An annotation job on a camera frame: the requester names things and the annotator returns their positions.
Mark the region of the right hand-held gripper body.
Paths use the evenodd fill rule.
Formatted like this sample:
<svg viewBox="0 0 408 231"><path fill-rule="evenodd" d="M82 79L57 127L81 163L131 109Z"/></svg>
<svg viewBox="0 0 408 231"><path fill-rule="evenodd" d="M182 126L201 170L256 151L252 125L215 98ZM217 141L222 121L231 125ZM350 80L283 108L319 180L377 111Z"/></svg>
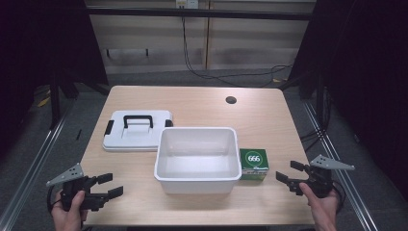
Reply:
<svg viewBox="0 0 408 231"><path fill-rule="evenodd" d="M325 198L334 188L332 179L332 171L336 169L354 170L355 166L348 165L336 160L333 160L322 155L318 155L308 165L304 165L303 170L308 174L306 180L289 178L289 190L296 195L303 195L299 187L300 183L306 183L319 198Z"/></svg>

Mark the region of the metal floor rail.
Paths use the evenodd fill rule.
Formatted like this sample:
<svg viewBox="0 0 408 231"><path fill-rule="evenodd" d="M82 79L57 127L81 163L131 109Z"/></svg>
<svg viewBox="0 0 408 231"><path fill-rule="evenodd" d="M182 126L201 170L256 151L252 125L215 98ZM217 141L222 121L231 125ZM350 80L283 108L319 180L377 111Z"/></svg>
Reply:
<svg viewBox="0 0 408 231"><path fill-rule="evenodd" d="M46 137L40 143L41 147L36 152L36 156L28 167L23 167L22 164L14 164L17 169L25 169L24 177L18 184L18 188L13 193L13 196L9 200L4 212L0 216L0 231L12 231L15 221L17 220L28 196L36 184L39 173L41 172L48 156L53 148L55 141L61 133L65 118L70 113L73 100L68 100L63 112L52 118L50 125L47 127Z"/></svg>
<svg viewBox="0 0 408 231"><path fill-rule="evenodd" d="M334 144L330 140L329 136L322 131L317 119L317 113L313 105L309 101L303 103L308 117L310 118L314 129L318 132L319 141L322 144L325 155L328 158L339 161L340 156L334 147ZM347 195L347 199L351 204L357 218L359 219L363 229L365 231L379 231L371 214L366 206L366 203L362 199L361 195L358 193L355 188L349 174L346 170L336 169L336 176L339 179L341 185L344 187L344 192Z"/></svg>

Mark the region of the green box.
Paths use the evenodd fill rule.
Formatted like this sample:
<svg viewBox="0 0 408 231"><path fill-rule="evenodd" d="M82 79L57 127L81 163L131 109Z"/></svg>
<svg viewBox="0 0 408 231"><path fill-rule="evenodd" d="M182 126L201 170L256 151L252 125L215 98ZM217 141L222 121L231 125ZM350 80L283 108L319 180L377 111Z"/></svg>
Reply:
<svg viewBox="0 0 408 231"><path fill-rule="evenodd" d="M241 148L242 180L263 181L268 175L268 155L265 149Z"/></svg>

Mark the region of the black stand leg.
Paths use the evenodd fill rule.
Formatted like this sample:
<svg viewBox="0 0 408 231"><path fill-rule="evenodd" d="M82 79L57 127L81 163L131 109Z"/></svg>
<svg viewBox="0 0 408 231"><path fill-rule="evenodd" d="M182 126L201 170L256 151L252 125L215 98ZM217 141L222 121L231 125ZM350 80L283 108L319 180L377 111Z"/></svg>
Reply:
<svg viewBox="0 0 408 231"><path fill-rule="evenodd" d="M50 99L52 113L50 129L54 129L61 118L59 82L56 74L51 76Z"/></svg>

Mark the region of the black horizontal bar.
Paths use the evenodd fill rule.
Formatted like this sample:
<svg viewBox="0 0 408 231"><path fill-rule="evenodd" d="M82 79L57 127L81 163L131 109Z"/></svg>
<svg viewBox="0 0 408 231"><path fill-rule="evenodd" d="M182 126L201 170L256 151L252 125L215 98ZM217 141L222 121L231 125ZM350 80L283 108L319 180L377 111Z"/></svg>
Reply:
<svg viewBox="0 0 408 231"><path fill-rule="evenodd" d="M207 18L238 18L238 19L274 19L274 20L302 20L314 18L311 13L276 13L276 12L245 12L221 10L178 10L178 9L141 9L141 8L102 8L87 7L88 14L100 15L136 15L136 16L179 16L179 17L207 17Z"/></svg>

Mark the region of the dark curtain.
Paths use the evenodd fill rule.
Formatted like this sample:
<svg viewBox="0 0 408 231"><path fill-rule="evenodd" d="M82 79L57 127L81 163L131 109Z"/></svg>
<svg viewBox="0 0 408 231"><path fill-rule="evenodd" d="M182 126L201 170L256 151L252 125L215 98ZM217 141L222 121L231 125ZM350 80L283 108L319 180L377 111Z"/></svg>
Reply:
<svg viewBox="0 0 408 231"><path fill-rule="evenodd" d="M408 0L317 0L290 75L323 82L371 157L408 200Z"/></svg>
<svg viewBox="0 0 408 231"><path fill-rule="evenodd" d="M109 85L85 0L0 0L0 160L20 133L35 89L56 74L74 98L83 83Z"/></svg>

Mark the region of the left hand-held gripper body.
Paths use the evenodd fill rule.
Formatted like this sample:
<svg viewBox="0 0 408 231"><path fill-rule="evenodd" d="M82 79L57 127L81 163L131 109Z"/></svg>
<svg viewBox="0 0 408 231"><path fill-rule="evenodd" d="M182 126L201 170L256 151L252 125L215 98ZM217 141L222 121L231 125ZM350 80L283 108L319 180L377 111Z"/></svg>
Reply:
<svg viewBox="0 0 408 231"><path fill-rule="evenodd" d="M60 201L63 204L65 211L69 211L72 199L78 191L85 191L85 199L81 205L81 210L98 211L110 200L108 193L92 193L90 189L98 184L96 182L97 176L86 176L79 163L64 171L54 179L49 180L46 186L49 188L47 193L47 210L51 212L53 203L51 202L51 194L56 185L62 184L63 191Z"/></svg>

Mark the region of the white wall socket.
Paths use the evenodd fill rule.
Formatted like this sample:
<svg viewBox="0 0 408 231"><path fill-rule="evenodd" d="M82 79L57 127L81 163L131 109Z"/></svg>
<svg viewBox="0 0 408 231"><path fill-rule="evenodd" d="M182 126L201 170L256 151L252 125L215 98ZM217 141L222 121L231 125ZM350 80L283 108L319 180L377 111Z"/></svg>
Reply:
<svg viewBox="0 0 408 231"><path fill-rule="evenodd" d="M199 8L198 0L175 0L177 9L197 10Z"/></svg>

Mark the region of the person's right hand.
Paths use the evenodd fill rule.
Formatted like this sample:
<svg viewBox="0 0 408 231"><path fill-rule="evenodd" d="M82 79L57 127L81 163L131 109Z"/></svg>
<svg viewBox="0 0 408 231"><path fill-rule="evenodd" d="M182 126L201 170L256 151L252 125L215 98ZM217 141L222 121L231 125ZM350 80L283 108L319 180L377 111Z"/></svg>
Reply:
<svg viewBox="0 0 408 231"><path fill-rule="evenodd" d="M336 215L338 209L338 197L335 191L331 191L325 198L317 197L306 183L299 184L303 194L308 199L316 231L337 231Z"/></svg>

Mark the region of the person's left hand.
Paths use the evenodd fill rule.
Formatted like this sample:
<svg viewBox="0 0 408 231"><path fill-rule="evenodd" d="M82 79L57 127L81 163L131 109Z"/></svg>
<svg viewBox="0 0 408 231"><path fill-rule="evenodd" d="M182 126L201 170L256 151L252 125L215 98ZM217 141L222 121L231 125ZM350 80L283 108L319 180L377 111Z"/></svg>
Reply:
<svg viewBox="0 0 408 231"><path fill-rule="evenodd" d="M81 231L82 222L87 220L88 211L81 210L81 205L85 199L85 192L78 191L72 199L70 210L64 210L61 193L57 192L53 203L51 216L54 221L56 231Z"/></svg>

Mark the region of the white plastic storage bin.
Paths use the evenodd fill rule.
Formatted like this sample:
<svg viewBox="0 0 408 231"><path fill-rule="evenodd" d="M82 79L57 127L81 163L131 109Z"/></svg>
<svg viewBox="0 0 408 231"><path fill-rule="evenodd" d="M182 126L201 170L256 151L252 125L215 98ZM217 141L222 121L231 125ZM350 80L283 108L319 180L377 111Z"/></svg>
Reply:
<svg viewBox="0 0 408 231"><path fill-rule="evenodd" d="M230 193L242 177L236 131L169 127L162 131L154 176L165 193Z"/></svg>

